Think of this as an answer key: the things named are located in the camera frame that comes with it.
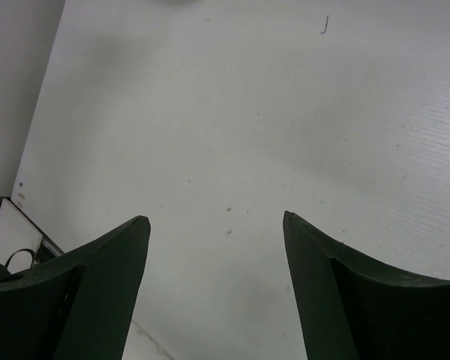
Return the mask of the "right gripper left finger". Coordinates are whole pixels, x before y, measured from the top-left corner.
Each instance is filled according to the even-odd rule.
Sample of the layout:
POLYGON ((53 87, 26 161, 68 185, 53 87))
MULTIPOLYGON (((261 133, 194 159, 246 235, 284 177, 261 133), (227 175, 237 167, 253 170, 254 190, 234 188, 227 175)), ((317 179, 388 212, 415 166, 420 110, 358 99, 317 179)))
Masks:
POLYGON ((0 264, 0 359, 121 359, 150 233, 136 216, 26 270, 0 264))

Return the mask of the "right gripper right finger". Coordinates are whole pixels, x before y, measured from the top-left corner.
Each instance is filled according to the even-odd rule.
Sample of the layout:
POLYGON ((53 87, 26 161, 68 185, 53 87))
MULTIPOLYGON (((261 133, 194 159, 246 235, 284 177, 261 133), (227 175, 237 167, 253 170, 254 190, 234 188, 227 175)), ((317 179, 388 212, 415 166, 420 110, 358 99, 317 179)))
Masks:
POLYGON ((283 216, 309 359, 450 359, 450 280, 394 267, 283 216))

